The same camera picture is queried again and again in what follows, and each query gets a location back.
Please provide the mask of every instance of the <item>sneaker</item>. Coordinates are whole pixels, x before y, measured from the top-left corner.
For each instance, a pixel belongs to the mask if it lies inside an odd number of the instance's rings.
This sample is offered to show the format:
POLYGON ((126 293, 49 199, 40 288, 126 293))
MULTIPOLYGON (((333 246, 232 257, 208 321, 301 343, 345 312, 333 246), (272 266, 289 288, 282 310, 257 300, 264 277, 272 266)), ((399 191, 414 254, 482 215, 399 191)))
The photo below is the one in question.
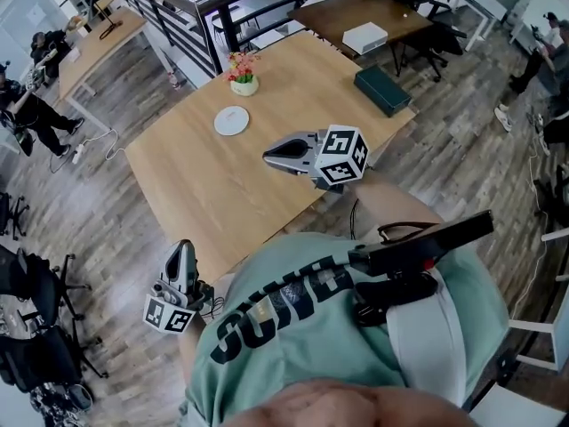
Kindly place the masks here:
POLYGON ((509 122, 508 114, 506 114, 500 108, 496 108, 494 109, 494 115, 498 120, 500 120, 500 123, 504 127, 504 130, 506 130, 508 133, 512 131, 512 125, 509 122))
POLYGON ((551 155, 551 152, 549 151, 549 145, 547 142, 545 142, 545 139, 543 138, 543 132, 540 133, 540 145, 541 148, 543 149, 543 153, 545 153, 546 157, 548 157, 549 155, 551 155))
POLYGON ((71 146, 69 144, 65 144, 63 146, 63 151, 59 155, 56 155, 56 157, 57 158, 65 157, 69 153, 70 150, 71 150, 71 146))
POLYGON ((71 131, 71 135, 77 133, 77 130, 79 129, 79 127, 84 124, 85 119, 84 118, 76 118, 73 122, 75 122, 75 126, 73 127, 73 130, 71 131))

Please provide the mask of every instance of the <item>metal railing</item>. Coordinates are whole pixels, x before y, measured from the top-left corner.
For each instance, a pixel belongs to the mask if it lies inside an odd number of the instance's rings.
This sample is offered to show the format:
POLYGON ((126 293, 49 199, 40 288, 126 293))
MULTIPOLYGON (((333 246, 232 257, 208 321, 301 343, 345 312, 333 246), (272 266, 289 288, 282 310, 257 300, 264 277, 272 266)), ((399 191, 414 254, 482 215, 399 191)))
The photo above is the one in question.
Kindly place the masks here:
POLYGON ((205 20, 188 0, 124 0, 141 17, 156 27, 172 46, 187 55, 209 77, 222 71, 212 46, 205 20))
POLYGON ((258 27, 254 34, 239 37, 243 24, 257 20, 259 16, 282 6, 304 0, 279 0, 238 20, 232 20, 231 10, 240 1, 203 0, 193 3, 188 0, 125 0, 134 11, 156 27, 172 46, 179 48, 209 77, 215 77, 222 72, 218 52, 212 40, 214 32, 211 31, 210 24, 214 20, 220 21, 221 28, 217 29, 222 31, 228 50, 237 52, 248 46, 254 38, 283 26, 291 19, 282 18, 265 27, 258 27))

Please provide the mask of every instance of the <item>white cable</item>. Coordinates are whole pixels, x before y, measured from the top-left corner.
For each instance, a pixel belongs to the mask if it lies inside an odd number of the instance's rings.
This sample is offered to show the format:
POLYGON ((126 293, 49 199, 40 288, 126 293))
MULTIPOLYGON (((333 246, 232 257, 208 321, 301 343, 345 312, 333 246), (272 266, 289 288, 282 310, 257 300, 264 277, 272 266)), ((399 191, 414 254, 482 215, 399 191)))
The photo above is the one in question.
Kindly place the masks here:
POLYGON ((101 136, 97 136, 96 138, 91 138, 91 139, 86 139, 83 142, 81 142, 81 145, 85 145, 87 142, 91 142, 91 141, 97 141, 100 138, 104 138, 105 136, 107 136, 108 134, 114 133, 115 134, 115 141, 112 143, 112 145, 108 148, 107 150, 107 155, 105 155, 105 159, 107 161, 112 160, 115 155, 120 152, 121 150, 124 151, 124 149, 121 147, 117 150, 115 150, 115 153, 111 156, 109 156, 108 154, 111 152, 111 150, 116 146, 116 143, 118 142, 118 131, 115 130, 115 128, 111 128, 110 130, 108 130, 106 133, 103 133, 101 136))
MULTIPOLYGON (((530 165, 530 180, 531 180, 531 187, 533 189, 533 193, 535 194, 535 202, 537 204, 537 208, 540 212, 543 212, 541 210, 540 207, 540 200, 539 197, 537 195, 537 189, 535 188, 535 185, 533 185, 533 172, 532 172, 532 160, 534 158, 537 158, 537 149, 535 148, 535 137, 532 137, 532 145, 533 145, 533 155, 529 157, 529 165, 530 165)), ((549 215, 547 212, 543 212, 545 214, 545 229, 547 229, 548 227, 548 220, 549 220, 549 215)), ((514 312, 512 313, 512 319, 516 318, 516 314, 517 314, 517 308, 519 307, 519 304, 526 298, 526 296, 529 294, 530 292, 530 288, 533 285, 533 282, 535 281, 536 277, 537 277, 537 270, 540 267, 540 262, 543 259, 543 257, 545 256, 545 253, 548 251, 548 243, 544 242, 543 243, 543 253, 541 254, 541 256, 537 259, 537 261, 535 262, 535 270, 533 271, 533 276, 530 279, 529 283, 527 284, 527 286, 525 287, 524 292, 522 293, 522 295, 517 299, 516 304, 514 305, 514 312)))

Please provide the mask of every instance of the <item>white plate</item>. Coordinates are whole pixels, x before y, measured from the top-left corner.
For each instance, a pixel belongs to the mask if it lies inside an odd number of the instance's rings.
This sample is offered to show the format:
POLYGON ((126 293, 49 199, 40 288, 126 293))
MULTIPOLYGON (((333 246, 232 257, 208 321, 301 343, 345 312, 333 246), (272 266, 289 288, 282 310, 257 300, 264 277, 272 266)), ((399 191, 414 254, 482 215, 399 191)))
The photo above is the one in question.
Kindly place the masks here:
POLYGON ((223 136, 233 136, 241 133, 249 123, 249 113, 241 106, 229 106, 222 109, 215 120, 213 126, 215 131, 223 136))

